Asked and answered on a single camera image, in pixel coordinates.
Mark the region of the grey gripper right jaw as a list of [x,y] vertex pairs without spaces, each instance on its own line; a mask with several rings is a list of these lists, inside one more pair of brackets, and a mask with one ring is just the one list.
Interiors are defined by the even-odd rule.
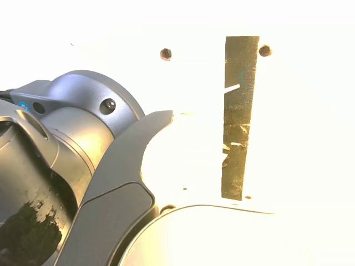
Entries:
[[148,223],[119,265],[314,265],[272,213],[213,205],[174,209]]

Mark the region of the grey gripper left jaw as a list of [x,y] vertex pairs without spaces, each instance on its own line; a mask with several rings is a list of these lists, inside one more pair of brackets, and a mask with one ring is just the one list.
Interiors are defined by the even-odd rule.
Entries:
[[126,248],[159,215],[141,177],[150,140],[167,127],[172,111],[144,116],[120,134],[102,157],[75,215],[56,265],[117,265]]

